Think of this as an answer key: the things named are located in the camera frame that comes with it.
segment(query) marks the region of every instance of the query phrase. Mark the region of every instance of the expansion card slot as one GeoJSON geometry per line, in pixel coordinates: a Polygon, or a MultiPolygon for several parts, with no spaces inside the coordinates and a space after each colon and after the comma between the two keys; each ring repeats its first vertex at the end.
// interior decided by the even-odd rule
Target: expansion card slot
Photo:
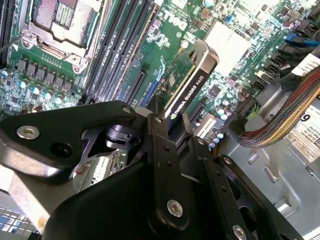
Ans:
{"type": "MultiPolygon", "coordinates": [[[[12,24],[14,20],[15,1],[3,0],[0,5],[0,47],[5,46],[11,40],[12,24]]],[[[8,50],[0,53],[0,68],[7,65],[8,50]]]]}
{"type": "Polygon", "coordinates": [[[138,90],[140,89],[142,83],[146,78],[147,72],[143,69],[140,70],[137,78],[134,80],[134,85],[130,87],[129,92],[125,98],[125,102],[129,105],[132,104],[133,100],[135,99],[138,90]]]}

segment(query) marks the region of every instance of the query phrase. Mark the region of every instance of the white label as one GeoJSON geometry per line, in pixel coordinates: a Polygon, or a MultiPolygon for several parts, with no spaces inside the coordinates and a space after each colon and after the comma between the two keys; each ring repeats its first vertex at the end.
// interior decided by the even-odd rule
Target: white label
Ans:
{"type": "Polygon", "coordinates": [[[181,9],[185,8],[187,2],[188,0],[172,0],[172,3],[181,9]]]}
{"type": "Polygon", "coordinates": [[[320,157],[320,110],[310,106],[286,136],[309,163],[320,157]]]}
{"type": "Polygon", "coordinates": [[[292,73],[298,76],[304,76],[319,65],[320,59],[309,53],[308,56],[292,70],[292,73]]]}

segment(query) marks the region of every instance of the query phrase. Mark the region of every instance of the metal screw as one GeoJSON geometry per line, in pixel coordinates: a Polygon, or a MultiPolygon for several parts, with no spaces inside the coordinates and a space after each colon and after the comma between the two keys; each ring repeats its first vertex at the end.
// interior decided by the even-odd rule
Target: metal screw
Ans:
{"type": "Polygon", "coordinates": [[[227,164],[232,164],[232,162],[230,161],[230,159],[227,158],[227,157],[224,158],[224,161],[225,161],[227,164]]]}
{"type": "Polygon", "coordinates": [[[184,213],[181,204],[176,200],[169,200],[166,203],[166,207],[168,208],[169,213],[177,218],[181,218],[184,213]]]}
{"type": "Polygon", "coordinates": [[[27,41],[24,41],[22,43],[22,45],[25,47],[25,48],[29,48],[30,47],[30,43],[28,43],[27,41]]]}
{"type": "Polygon", "coordinates": [[[124,106],[123,108],[123,111],[125,111],[127,114],[130,114],[131,113],[131,110],[129,108],[127,108],[126,106],[124,106]]]}
{"type": "Polygon", "coordinates": [[[16,130],[16,134],[20,138],[27,140],[34,140],[40,136],[38,128],[34,126],[21,126],[16,130]]]}
{"type": "Polygon", "coordinates": [[[200,143],[201,145],[205,145],[205,141],[203,141],[201,138],[198,138],[198,143],[200,143]]]}
{"type": "Polygon", "coordinates": [[[247,240],[247,236],[246,236],[245,231],[239,225],[233,225],[232,230],[233,230],[234,235],[239,240],[247,240]]]}
{"type": "Polygon", "coordinates": [[[159,117],[154,117],[154,119],[157,121],[157,122],[159,122],[159,123],[162,123],[162,120],[159,118],[159,117]]]}

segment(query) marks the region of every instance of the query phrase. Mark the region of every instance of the wire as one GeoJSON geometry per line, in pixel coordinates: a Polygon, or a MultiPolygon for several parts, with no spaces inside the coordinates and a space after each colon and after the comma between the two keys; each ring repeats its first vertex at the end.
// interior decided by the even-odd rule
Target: wire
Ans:
{"type": "MultiPolygon", "coordinates": [[[[276,116],[264,127],[245,132],[238,142],[247,148],[264,148],[284,138],[298,123],[305,110],[320,94],[320,66],[302,78],[276,116]]],[[[252,119],[256,108],[247,116],[252,119]]]]}

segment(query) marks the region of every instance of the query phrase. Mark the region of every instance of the hole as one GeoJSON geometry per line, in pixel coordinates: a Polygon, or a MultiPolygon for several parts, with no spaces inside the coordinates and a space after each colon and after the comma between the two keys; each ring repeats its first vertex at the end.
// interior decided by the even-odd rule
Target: hole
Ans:
{"type": "Polygon", "coordinates": [[[280,238],[282,240],[290,240],[286,235],[284,235],[283,233],[280,233],[280,238]]]}
{"type": "Polygon", "coordinates": [[[221,187],[221,190],[222,190],[222,192],[224,192],[225,194],[228,192],[227,189],[226,189],[224,186],[221,187]]]}
{"type": "Polygon", "coordinates": [[[72,155],[72,147],[64,142],[56,142],[51,145],[51,153],[58,158],[69,158],[72,155]]]}
{"type": "Polygon", "coordinates": [[[165,165],[166,165],[168,168],[172,168],[172,163],[171,163],[170,161],[167,161],[167,162],[165,163],[165,165]]]}
{"type": "Polygon", "coordinates": [[[202,181],[202,178],[201,178],[201,176],[199,176],[199,175],[194,176],[194,178],[195,178],[195,179],[198,179],[199,181],[202,181]]]}
{"type": "Polygon", "coordinates": [[[254,214],[250,211],[250,209],[243,206],[240,208],[240,213],[242,215],[246,228],[250,232],[255,231],[257,229],[257,220],[254,214]]]}
{"type": "Polygon", "coordinates": [[[140,138],[139,137],[134,137],[132,138],[132,140],[130,141],[130,143],[132,145],[138,145],[140,143],[140,138]]]}

